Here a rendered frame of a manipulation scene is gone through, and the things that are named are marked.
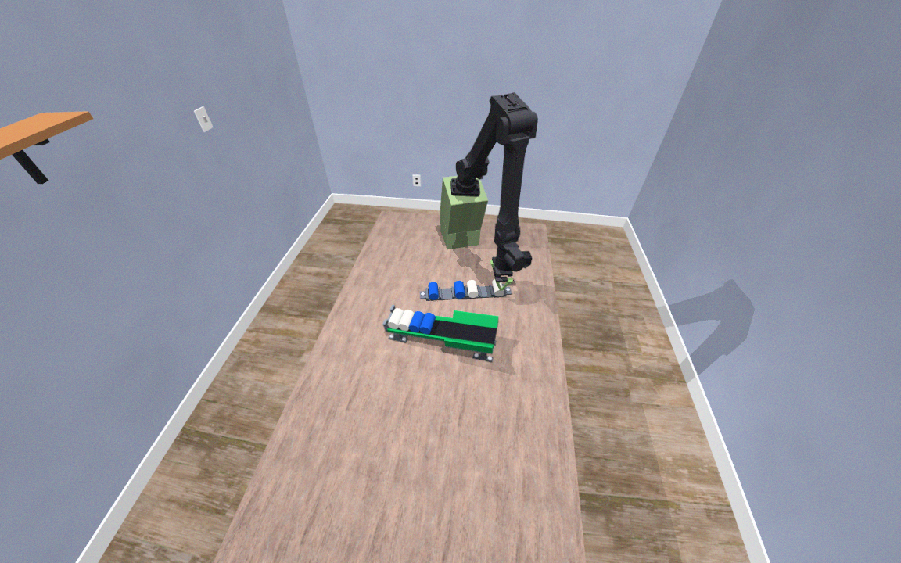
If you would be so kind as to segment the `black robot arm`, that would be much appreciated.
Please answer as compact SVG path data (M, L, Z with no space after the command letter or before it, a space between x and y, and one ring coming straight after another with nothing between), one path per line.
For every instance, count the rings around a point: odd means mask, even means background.
M489 170L487 165L490 151L496 142L504 144L501 205L494 234L498 259L505 261L504 271L516 272L526 269L532 261L530 252L521 252L516 242L521 238L519 199L521 199L523 158L529 140L536 137L537 122L539 118L536 112L530 111L514 92L491 96L489 116L480 129L471 151L465 158L455 163L457 179L451 179L451 195L479 196L478 179L483 179Z

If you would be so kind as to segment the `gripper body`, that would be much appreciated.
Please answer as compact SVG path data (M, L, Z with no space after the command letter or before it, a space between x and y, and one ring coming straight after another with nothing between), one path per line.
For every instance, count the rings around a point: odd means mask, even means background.
M494 277L496 277L496 282L507 282L508 278L503 277L503 275L507 275L508 277L512 277L512 275L514 275L514 272L512 272L512 271L504 271L504 265L505 265L504 259L498 259L498 256L496 256L496 257L491 257L491 260L493 261L493 264L494 264L493 271L494 271Z

